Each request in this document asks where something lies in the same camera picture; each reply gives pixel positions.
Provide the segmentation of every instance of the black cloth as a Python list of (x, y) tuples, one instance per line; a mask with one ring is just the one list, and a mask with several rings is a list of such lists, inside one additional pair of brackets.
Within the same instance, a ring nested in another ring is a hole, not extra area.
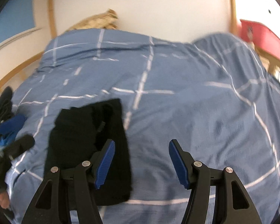
[[(68, 169), (89, 160), (107, 139), (115, 142), (115, 155), (104, 185), (94, 197), (98, 206), (109, 206), (130, 198), (131, 170), (128, 143), (122, 124), (119, 99), (62, 109), (50, 133), (45, 172), (51, 167)], [(69, 205), (75, 209), (73, 181), (69, 183)]]
[(6, 121), (14, 116), (11, 112), (13, 106), (11, 102), (12, 97), (13, 90), (11, 89), (11, 87), (6, 87), (0, 95), (0, 124), (1, 121)]

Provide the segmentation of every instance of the blue window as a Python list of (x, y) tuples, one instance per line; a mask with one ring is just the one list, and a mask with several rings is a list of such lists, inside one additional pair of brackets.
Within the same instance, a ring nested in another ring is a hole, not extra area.
[(34, 27), (33, 0), (9, 0), (0, 13), (0, 43)]

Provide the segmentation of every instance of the hand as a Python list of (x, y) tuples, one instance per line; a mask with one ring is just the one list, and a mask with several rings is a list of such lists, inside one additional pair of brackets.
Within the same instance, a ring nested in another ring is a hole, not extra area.
[(7, 191), (0, 193), (0, 206), (7, 209), (10, 205), (10, 199)]

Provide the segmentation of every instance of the wooden bed frame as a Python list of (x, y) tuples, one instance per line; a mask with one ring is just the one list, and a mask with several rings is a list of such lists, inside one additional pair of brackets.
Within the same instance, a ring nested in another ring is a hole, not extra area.
[[(236, 2), (235, 0), (230, 0), (231, 6), (231, 19), (230, 19), (230, 33), (234, 34), (235, 36), (238, 35), (238, 27), (237, 27), (237, 14), (236, 14)], [(48, 0), (48, 13), (49, 13), (49, 26), (51, 37), (55, 38), (57, 36), (56, 26), (55, 26), (55, 17), (54, 17), (54, 6), (53, 0)], [(271, 55), (270, 53), (262, 50), (259, 47), (255, 47), (255, 51), (259, 56), (264, 57), (269, 62), (268, 72), (272, 75), (275, 75), (275, 72), (278, 68), (280, 68), (280, 59), (276, 58), (275, 56)], [(25, 80), (27, 76), (22, 72), (22, 70), (27, 67), (28, 65), (32, 64), (36, 60), (40, 59), (43, 52), (38, 53), (37, 55), (31, 57), (30, 59), (26, 60), (16, 68), (14, 68), (11, 72), (9, 72), (5, 77), (0, 80), (0, 91), (3, 85), (5, 85), (12, 77), (17, 74), (21, 74), (21, 79)]]

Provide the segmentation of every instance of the white wall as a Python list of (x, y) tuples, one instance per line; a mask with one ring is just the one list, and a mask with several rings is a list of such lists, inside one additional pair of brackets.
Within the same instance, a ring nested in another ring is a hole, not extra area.
[(35, 25), (40, 29), (0, 49), (0, 80), (15, 67), (43, 51), (51, 39), (47, 0), (33, 0), (33, 3)]
[(236, 6), (238, 19), (263, 23), (280, 38), (280, 6), (275, 0), (236, 0)]
[(108, 8), (117, 12), (120, 30), (172, 41), (229, 30), (230, 0), (54, 0), (58, 35)]

